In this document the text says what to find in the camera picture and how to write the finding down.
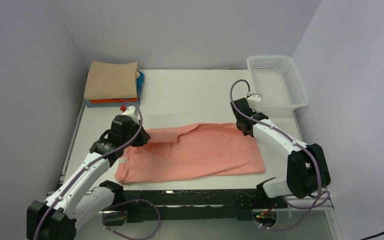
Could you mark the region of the pink t shirt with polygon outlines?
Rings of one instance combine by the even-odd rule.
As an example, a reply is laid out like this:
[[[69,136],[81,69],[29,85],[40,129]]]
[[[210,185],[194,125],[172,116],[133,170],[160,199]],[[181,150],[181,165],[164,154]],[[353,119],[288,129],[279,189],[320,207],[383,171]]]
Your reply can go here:
[[[130,146],[118,160],[114,177],[124,185],[193,180],[266,171],[255,138],[235,123],[193,123],[154,128],[144,146]]]

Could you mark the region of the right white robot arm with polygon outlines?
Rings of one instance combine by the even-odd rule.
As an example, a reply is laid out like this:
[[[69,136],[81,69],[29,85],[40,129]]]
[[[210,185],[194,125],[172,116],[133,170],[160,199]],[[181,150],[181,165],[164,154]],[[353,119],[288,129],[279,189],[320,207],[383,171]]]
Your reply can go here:
[[[231,101],[236,118],[236,127],[244,136],[256,138],[274,149],[286,159],[284,177],[274,177],[258,185],[261,189],[255,194],[256,203],[269,207],[275,198],[294,196],[302,199],[312,194],[320,196],[323,188],[331,184],[331,176],[323,148],[317,144],[307,144],[281,130],[267,115],[250,107],[250,98]]]

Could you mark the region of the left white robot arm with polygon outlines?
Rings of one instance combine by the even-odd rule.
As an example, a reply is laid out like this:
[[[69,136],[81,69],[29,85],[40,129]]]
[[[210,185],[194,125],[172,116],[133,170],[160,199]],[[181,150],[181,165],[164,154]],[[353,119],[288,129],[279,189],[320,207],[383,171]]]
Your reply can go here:
[[[149,140],[142,114],[125,110],[111,122],[110,129],[95,141],[89,153],[63,185],[44,201],[27,208],[26,237],[29,240],[72,240],[77,231],[97,212],[119,209],[124,203],[123,187],[110,180],[94,193],[90,187],[107,172],[129,146],[143,146]]]

